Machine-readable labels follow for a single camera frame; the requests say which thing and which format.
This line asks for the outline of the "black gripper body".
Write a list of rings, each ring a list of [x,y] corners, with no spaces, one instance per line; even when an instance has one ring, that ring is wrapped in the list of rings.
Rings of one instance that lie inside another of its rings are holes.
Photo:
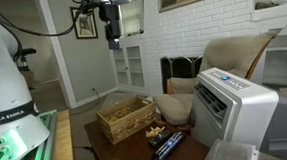
[[[101,21],[106,23],[105,32],[108,48],[111,50],[118,50],[119,38],[121,36],[118,6],[113,4],[101,4],[99,7],[99,16]]]

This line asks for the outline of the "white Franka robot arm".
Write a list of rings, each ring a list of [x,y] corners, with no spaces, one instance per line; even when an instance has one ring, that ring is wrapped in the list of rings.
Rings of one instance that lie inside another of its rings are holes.
[[[21,53],[21,42],[0,24],[0,160],[20,160],[50,136],[14,64]]]

